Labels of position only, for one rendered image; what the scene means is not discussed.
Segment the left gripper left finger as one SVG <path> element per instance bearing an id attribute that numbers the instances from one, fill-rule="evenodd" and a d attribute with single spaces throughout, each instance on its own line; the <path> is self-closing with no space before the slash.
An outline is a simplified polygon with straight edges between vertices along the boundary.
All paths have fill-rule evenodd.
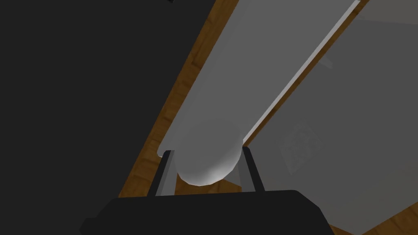
<path id="1" fill-rule="evenodd" d="M 174 150 L 165 151 L 147 193 L 147 197 L 174 195 L 177 181 L 177 170 L 174 161 Z"/>

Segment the pale grey round door knob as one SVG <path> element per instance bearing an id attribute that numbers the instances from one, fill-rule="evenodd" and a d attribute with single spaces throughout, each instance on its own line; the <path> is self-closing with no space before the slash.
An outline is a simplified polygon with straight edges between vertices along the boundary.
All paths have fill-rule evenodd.
<path id="1" fill-rule="evenodd" d="M 241 130 L 228 120 L 209 120 L 193 126 L 174 152 L 180 179 L 193 186 L 222 180 L 238 163 L 242 145 Z"/>

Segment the grey door leaf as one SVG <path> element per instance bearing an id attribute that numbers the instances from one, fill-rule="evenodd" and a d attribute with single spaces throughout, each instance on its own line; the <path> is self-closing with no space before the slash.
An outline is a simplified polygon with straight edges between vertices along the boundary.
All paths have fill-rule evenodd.
<path id="1" fill-rule="evenodd" d="M 246 142 L 360 0 L 239 0 L 157 150 L 206 120 Z"/>

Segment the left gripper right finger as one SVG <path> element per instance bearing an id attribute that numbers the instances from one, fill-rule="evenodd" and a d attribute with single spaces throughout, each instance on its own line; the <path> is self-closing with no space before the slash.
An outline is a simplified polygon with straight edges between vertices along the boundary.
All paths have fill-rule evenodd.
<path id="1" fill-rule="evenodd" d="M 249 147 L 242 147 L 242 153 L 237 166 L 242 192 L 265 191 Z"/>

